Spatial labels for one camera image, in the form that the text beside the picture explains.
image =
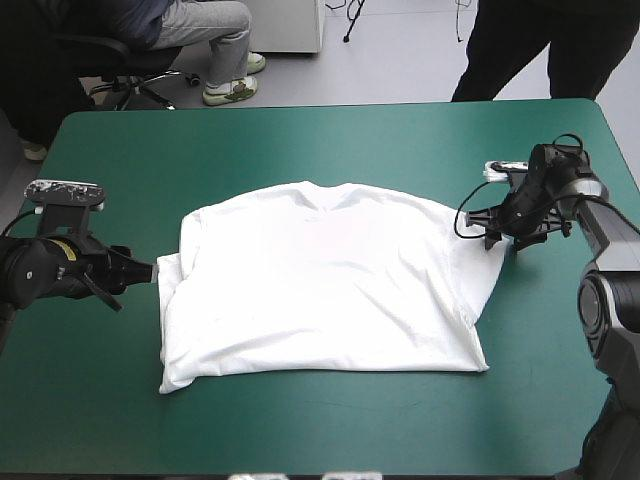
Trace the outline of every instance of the office chair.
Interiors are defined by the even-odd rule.
[[[144,95],[167,110],[175,110],[170,100],[154,92],[149,85],[175,76],[184,76],[189,86],[200,84],[197,74],[171,68],[182,47],[134,52],[124,43],[108,37],[59,33],[54,38],[79,78],[101,77],[105,82],[92,88],[89,96],[106,91],[123,92],[114,110],[125,110],[134,94]]]

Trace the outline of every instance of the standing person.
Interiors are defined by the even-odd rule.
[[[639,25],[638,0],[478,0],[452,101],[492,100],[547,45],[551,97],[595,99]]]
[[[251,14],[238,1],[73,0],[105,30],[133,50],[154,50],[208,41],[211,66],[203,92],[207,105],[245,100],[258,83],[262,55],[249,52]]]

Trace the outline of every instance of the chair wheel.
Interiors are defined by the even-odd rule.
[[[197,87],[198,85],[200,85],[200,75],[198,75],[197,73],[186,75],[184,79],[187,81],[190,87]]]

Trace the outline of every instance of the person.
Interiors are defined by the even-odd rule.
[[[43,161],[62,120],[94,104],[53,39],[43,2],[0,0],[0,109],[18,131],[25,157]]]
[[[638,0],[478,0],[452,101],[492,100],[547,45],[551,97],[593,100],[639,24]]]
[[[252,75],[266,60],[249,52],[251,13],[239,1],[72,0],[71,16],[84,8],[105,31],[132,50],[154,50],[208,41],[211,64],[203,91],[210,106],[255,94]]]

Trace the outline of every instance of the chair base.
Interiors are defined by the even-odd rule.
[[[93,87],[89,91],[89,96],[93,97],[101,92],[124,92],[122,98],[120,98],[118,103],[113,107],[113,110],[115,111],[126,110],[133,95],[144,95],[155,103],[161,105],[166,110],[175,110],[175,105],[169,99],[164,98],[157,92],[153,91],[149,88],[149,85],[165,78],[179,76],[183,76],[191,87],[195,87],[200,84],[200,77],[196,73],[186,73],[180,70],[167,70],[160,75],[153,75],[149,77],[125,76],[115,77],[113,80],[103,78],[105,83]]]

